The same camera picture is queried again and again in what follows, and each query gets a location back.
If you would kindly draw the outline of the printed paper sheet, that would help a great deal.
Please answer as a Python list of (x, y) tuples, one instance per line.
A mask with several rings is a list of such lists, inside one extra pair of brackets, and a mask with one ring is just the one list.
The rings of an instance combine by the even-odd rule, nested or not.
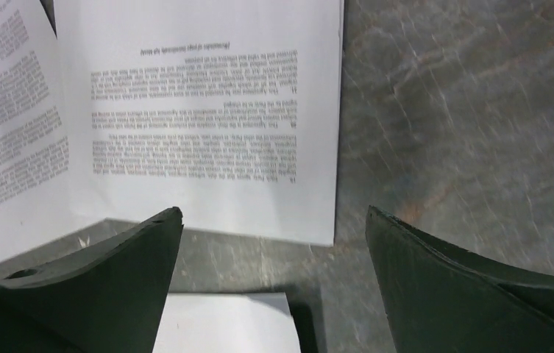
[(77, 215), (335, 237), (342, 1), (55, 1)]
[(157, 353), (300, 353), (285, 293), (170, 293)]
[(99, 222), (69, 202), (57, 39), (39, 1), (0, 1), (0, 263)]

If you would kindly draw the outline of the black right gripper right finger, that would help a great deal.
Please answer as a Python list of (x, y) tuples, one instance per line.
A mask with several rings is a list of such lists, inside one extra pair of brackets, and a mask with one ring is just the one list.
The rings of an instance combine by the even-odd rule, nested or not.
[(554, 276), (370, 207), (366, 242), (398, 352), (554, 352)]

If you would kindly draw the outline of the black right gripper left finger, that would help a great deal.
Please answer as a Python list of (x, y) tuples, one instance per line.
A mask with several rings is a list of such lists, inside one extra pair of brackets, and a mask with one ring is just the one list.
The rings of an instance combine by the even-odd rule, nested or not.
[(151, 352), (183, 231), (168, 208), (0, 278), (0, 352)]

